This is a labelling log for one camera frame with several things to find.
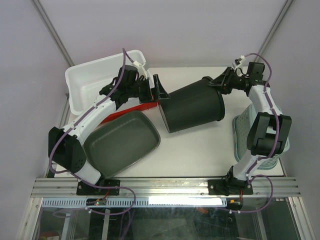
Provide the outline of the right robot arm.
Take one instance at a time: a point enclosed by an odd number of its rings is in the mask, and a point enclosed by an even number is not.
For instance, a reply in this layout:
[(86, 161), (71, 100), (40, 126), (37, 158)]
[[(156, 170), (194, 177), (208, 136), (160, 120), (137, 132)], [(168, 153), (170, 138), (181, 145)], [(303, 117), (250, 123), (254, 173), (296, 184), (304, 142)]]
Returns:
[(210, 184), (210, 190), (217, 194), (229, 196), (245, 191), (251, 185), (257, 168), (285, 150), (292, 119), (282, 114), (273, 101), (270, 85), (263, 79), (264, 70), (265, 65), (259, 62), (250, 62), (246, 73), (241, 75), (237, 74), (238, 69), (227, 67), (208, 83), (224, 95), (233, 89), (244, 91), (256, 112), (246, 140), (246, 153), (236, 165), (231, 166), (226, 176)]

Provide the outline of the large white plastic tub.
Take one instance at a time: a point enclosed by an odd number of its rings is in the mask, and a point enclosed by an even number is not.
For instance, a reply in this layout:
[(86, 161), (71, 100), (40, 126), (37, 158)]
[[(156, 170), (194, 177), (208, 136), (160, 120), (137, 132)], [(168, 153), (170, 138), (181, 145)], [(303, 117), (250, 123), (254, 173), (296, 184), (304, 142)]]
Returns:
[[(134, 62), (146, 65), (146, 59), (140, 50), (130, 50), (127, 53)], [(79, 116), (85, 111), (96, 100), (99, 91), (118, 76), (122, 65), (123, 53), (119, 53), (68, 68), (65, 71), (65, 79), (69, 91), (71, 113), (74, 116)], [(150, 71), (138, 68), (138, 72), (140, 76), (146, 74), (150, 86), (153, 88), (154, 83)], [(129, 98), (128, 102), (116, 110), (113, 115), (120, 116), (134, 110), (144, 111), (157, 107), (157, 105), (156, 102), (139, 103), (139, 99)]]

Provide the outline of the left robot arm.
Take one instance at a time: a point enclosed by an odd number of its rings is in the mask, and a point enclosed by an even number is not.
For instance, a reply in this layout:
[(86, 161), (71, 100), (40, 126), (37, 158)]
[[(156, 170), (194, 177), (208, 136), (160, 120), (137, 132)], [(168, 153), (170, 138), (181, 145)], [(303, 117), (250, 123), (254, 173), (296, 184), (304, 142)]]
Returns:
[(129, 99), (140, 103), (153, 103), (170, 98), (163, 88), (159, 76), (150, 79), (138, 72), (132, 65), (123, 65), (110, 84), (105, 85), (93, 103), (74, 121), (62, 128), (53, 127), (48, 133), (49, 169), (58, 174), (53, 163), (62, 166), (63, 173), (70, 173), (87, 184), (93, 194), (100, 194), (105, 188), (102, 173), (94, 168), (86, 156), (83, 145), (93, 130), (109, 115), (116, 112)]

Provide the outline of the black ribbed waste bin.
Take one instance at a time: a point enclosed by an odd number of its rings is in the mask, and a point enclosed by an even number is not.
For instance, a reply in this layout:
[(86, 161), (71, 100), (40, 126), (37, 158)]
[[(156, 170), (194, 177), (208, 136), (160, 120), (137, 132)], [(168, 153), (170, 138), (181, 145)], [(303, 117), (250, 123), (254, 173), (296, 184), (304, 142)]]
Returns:
[(159, 110), (169, 133), (175, 133), (225, 117), (222, 94), (209, 86), (213, 79), (202, 79), (169, 93), (159, 101)]

